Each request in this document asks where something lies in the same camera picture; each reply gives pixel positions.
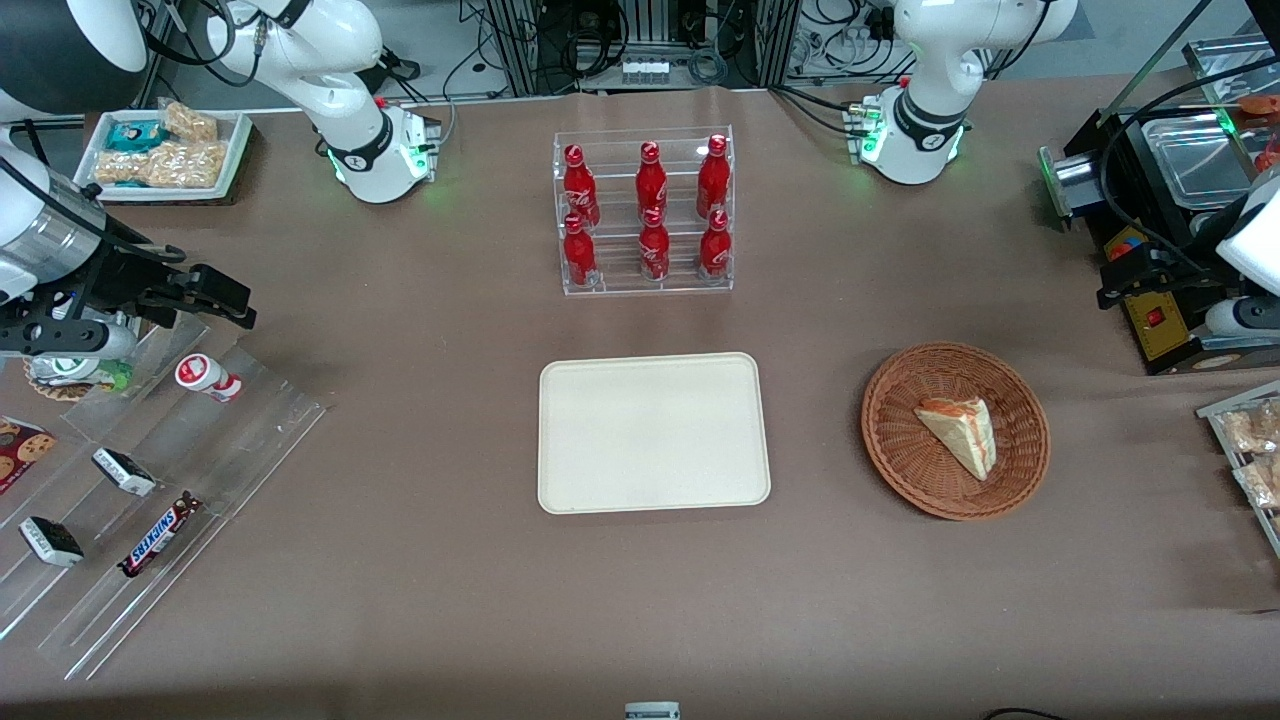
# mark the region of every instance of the clear acrylic shelf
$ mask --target clear acrylic shelf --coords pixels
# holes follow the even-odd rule
[[[561,259],[561,286],[564,295],[618,295],[649,292],[724,292],[733,288],[733,261],[728,277],[708,284],[698,277],[698,256],[707,220],[698,217],[698,170],[707,156],[707,140],[713,133],[728,138],[730,176],[726,211],[733,254],[739,242],[735,228],[733,164],[735,141],[731,126],[663,128],[641,131],[559,132],[552,149],[552,192],[556,201],[557,247]],[[667,232],[671,234],[671,273],[662,282],[640,274],[640,218],[636,206],[635,177],[640,169],[640,145],[654,141],[662,149],[662,167],[667,170]],[[595,263],[600,282],[579,287],[570,281],[564,260],[564,147],[582,146],[586,167],[595,176],[600,201],[600,224],[591,232],[595,241]]]
[[[150,382],[136,384],[132,396],[100,397],[95,406],[64,415],[93,436],[60,436],[32,468],[46,470],[46,477],[28,484],[26,497],[0,505],[5,518],[0,525],[5,528],[0,637],[28,618],[38,625],[37,637],[45,635],[40,653],[67,679],[91,678],[106,662],[324,414],[324,407],[239,347],[200,346],[205,332],[189,331],[175,327],[164,331],[169,337],[148,336],[150,350],[138,357],[140,366],[150,364],[142,375]],[[223,405],[164,382],[197,346],[244,382],[233,402]],[[122,423],[125,416],[129,423]],[[134,425],[141,425],[141,439],[123,439],[123,430],[138,432]],[[157,487],[137,497],[105,479],[90,459],[102,439],[133,457],[156,478]],[[137,578],[127,578],[116,564],[184,489],[202,500],[204,507],[151,565]],[[8,493],[0,496],[4,500]],[[67,525],[84,560],[70,569],[41,562],[17,529],[29,515]],[[40,612],[32,612],[37,606]]]

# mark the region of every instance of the chocolate bar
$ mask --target chocolate bar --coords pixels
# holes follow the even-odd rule
[[[127,578],[137,578],[138,573],[146,569],[160,555],[160,551],[187,524],[187,519],[200,510],[202,505],[204,502],[188,491],[182,491],[182,497],[174,501],[169,510],[165,510],[164,515],[160,516],[146,537],[142,538],[142,542],[133,548],[133,552],[128,557],[120,561],[119,568],[124,571],[124,575]]]

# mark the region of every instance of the wrapped snack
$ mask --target wrapped snack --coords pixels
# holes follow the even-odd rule
[[[225,142],[163,142],[150,152],[151,187],[214,187],[227,160]]]
[[[1253,411],[1253,418],[1257,437],[1280,446],[1280,400],[1265,400]]]
[[[100,184],[123,182],[146,182],[151,172],[151,156],[145,152],[115,152],[104,150],[97,154],[93,167],[93,181]]]
[[[1235,477],[1240,479],[1244,492],[1249,493],[1249,500],[1254,505],[1263,510],[1277,507],[1271,470],[1266,465],[1249,462],[1235,470]]]
[[[1217,416],[1222,423],[1222,434],[1226,443],[1236,452],[1275,452],[1276,443],[1258,437],[1253,428],[1253,418],[1242,410],[1222,413]]]
[[[168,97],[160,99],[160,109],[164,113],[165,129],[187,142],[218,141],[218,120],[214,118]]]

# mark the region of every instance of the snickers bar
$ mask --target snickers bar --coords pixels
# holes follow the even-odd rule
[[[187,524],[187,519],[200,510],[201,505],[204,505],[202,501],[197,500],[188,491],[182,491],[182,497],[169,510],[165,510],[165,514],[152,525],[147,536],[142,538],[142,542],[120,562],[119,568],[124,570],[124,575],[137,578],[138,573],[155,560],[156,555],[160,555],[160,551],[173,541],[178,530]]]
[[[93,451],[93,464],[106,475],[106,479],[124,492],[146,497],[156,487],[155,478],[123,452],[100,447]]]

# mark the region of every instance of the white tray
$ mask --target white tray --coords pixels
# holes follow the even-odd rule
[[[553,515],[759,505],[760,377],[742,352],[552,363],[538,502]]]
[[[102,193],[97,199],[102,202],[195,202],[207,200],[220,200],[227,197],[232,190],[232,181],[236,179],[236,170],[239,168],[244,147],[248,145],[250,132],[253,122],[244,113],[201,110],[202,114],[218,120],[218,140],[227,141],[227,160],[223,163],[223,172],[218,176],[214,187],[129,187],[104,184]],[[111,126],[131,120],[156,120],[160,119],[159,110],[116,110],[102,113],[93,128],[93,135],[88,140],[88,147],[81,156],[81,164],[76,168],[76,184],[84,187],[93,179],[93,168],[97,167],[97,155],[106,145],[106,135]]]

